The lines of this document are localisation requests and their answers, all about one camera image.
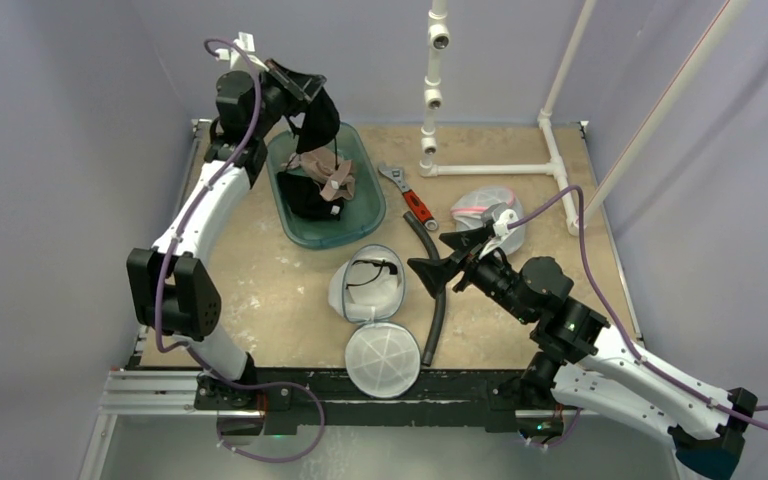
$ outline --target wrench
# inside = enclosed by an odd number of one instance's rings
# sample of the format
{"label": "wrench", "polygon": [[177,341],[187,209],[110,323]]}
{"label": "wrench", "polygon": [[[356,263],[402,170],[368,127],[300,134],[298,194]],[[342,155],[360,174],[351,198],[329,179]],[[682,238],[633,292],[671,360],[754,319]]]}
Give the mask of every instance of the wrench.
{"label": "wrench", "polygon": [[432,232],[437,230],[437,220],[434,220],[431,211],[428,210],[428,207],[422,203],[419,196],[411,190],[410,186],[408,186],[408,183],[405,181],[405,169],[400,167],[388,167],[382,163],[378,166],[378,171],[381,172],[381,175],[389,178],[399,187],[399,190],[402,192],[402,197],[404,197],[405,202],[408,203],[408,207],[410,207],[411,212],[416,215],[419,222]]}

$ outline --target wooden board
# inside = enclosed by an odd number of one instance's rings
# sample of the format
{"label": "wooden board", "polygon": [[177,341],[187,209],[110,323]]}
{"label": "wooden board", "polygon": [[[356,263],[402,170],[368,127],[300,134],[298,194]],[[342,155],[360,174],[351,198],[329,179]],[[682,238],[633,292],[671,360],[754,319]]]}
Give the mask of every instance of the wooden board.
{"label": "wooden board", "polygon": [[[554,179],[544,175],[444,176],[419,175],[418,126],[368,126],[358,131],[374,163],[403,166],[407,181],[440,223],[439,232],[454,231],[449,208],[463,194],[484,185],[506,185],[516,192],[526,211],[557,193]],[[439,154],[443,165],[545,163],[548,153],[542,134],[526,127],[442,127]],[[592,195],[594,182],[584,141],[577,128],[555,130],[571,184]],[[406,262],[424,257],[425,250],[402,219],[407,210],[395,184],[380,177],[387,216],[372,235],[330,250],[307,250],[283,232],[266,172],[236,208],[220,237],[208,266],[223,301],[221,325],[234,341],[252,352],[260,366],[343,367],[344,347],[357,328],[327,304],[328,282],[337,268],[360,247],[379,243]],[[515,268],[532,256],[553,256],[575,281],[572,295],[605,314],[587,282],[578,239],[569,235],[560,202],[527,225],[523,248],[509,260]],[[441,255],[450,249],[434,235]],[[599,286],[632,330],[616,260],[601,216],[586,231],[587,251]],[[392,321],[409,329],[420,347],[425,344],[434,301],[408,269],[405,303]],[[435,368],[523,368],[537,351],[525,327],[477,289],[449,294],[449,311],[434,361]],[[158,353],[149,341],[143,365],[190,366],[184,352]]]}

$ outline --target black tube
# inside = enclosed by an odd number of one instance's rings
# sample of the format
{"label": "black tube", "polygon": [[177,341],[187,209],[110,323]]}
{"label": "black tube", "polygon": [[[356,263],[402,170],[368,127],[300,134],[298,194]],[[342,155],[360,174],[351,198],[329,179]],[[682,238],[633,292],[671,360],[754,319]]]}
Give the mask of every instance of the black tube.
{"label": "black tube", "polygon": [[[419,237],[419,241],[422,242],[422,246],[425,247],[425,251],[428,252],[428,258],[432,260],[440,259],[440,252],[437,251],[437,246],[434,245],[434,240],[428,235],[425,227],[419,223],[416,215],[413,212],[408,211],[402,215],[402,218],[408,222],[413,233]],[[425,351],[422,352],[422,364],[426,367],[431,366],[431,361],[434,360],[434,352],[437,351],[437,342],[440,340],[440,333],[443,331],[443,320],[446,318],[446,290],[443,289],[437,297],[434,299],[434,317],[431,319],[431,330],[428,332],[428,340],[425,341]]]}

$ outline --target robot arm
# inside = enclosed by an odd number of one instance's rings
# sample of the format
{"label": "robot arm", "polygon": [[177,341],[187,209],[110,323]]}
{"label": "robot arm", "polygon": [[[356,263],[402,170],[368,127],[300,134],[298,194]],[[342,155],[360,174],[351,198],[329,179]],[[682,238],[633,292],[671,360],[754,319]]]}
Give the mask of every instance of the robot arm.
{"label": "robot arm", "polygon": [[[220,51],[216,56],[230,60],[233,68],[242,62],[238,62],[239,53],[231,53]],[[186,344],[231,380],[239,380],[252,360],[219,325],[222,302],[207,273],[210,254],[234,207],[251,190],[263,168],[267,155],[264,136],[282,117],[300,113],[313,116],[315,100],[327,97],[324,76],[293,72],[273,60],[254,60],[261,70],[258,78],[231,70],[217,80],[216,123],[221,132],[212,126],[198,184],[152,248],[133,249],[127,261],[139,323],[155,326],[157,295],[162,295],[163,335]],[[241,145],[257,106],[254,82],[259,82],[261,91],[260,110],[248,141]],[[232,155],[236,155],[233,163],[227,164]],[[168,269],[162,267],[164,261]],[[174,282],[166,281],[158,292],[163,270]]]}
{"label": "robot arm", "polygon": [[757,398],[741,388],[707,385],[642,347],[636,348],[642,355],[638,360],[617,327],[569,295],[573,281],[553,258],[531,258],[515,271],[495,248],[511,220],[500,210],[489,209],[482,228],[440,235],[454,250],[448,258],[408,260],[432,297],[463,273],[456,292],[475,285],[520,323],[535,324],[530,338],[541,351],[520,380],[525,395],[602,413],[675,448],[676,457],[697,473],[730,478],[743,450],[746,422],[712,408],[713,403],[642,363],[744,415],[753,414]]}

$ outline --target green container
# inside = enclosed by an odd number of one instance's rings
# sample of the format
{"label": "green container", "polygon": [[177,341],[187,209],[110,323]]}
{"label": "green container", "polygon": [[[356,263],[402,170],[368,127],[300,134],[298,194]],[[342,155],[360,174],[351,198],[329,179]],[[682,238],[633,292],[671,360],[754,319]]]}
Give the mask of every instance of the green container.
{"label": "green container", "polygon": [[[328,144],[327,148],[333,151],[334,142]],[[281,164],[289,160],[296,151],[296,139],[290,131],[280,133],[272,139],[268,150],[266,165],[281,225],[284,227],[284,233],[297,245],[314,250],[339,247],[360,240],[381,225],[387,206],[378,184],[378,173],[369,161],[369,155],[363,148],[357,130],[351,125],[340,125],[340,131],[337,133],[337,153],[347,160],[354,161],[355,196],[346,201],[345,209],[337,221],[300,218],[293,214],[284,202],[284,197],[278,189],[276,174],[281,171]],[[301,169],[291,170],[290,173],[303,175]]]}

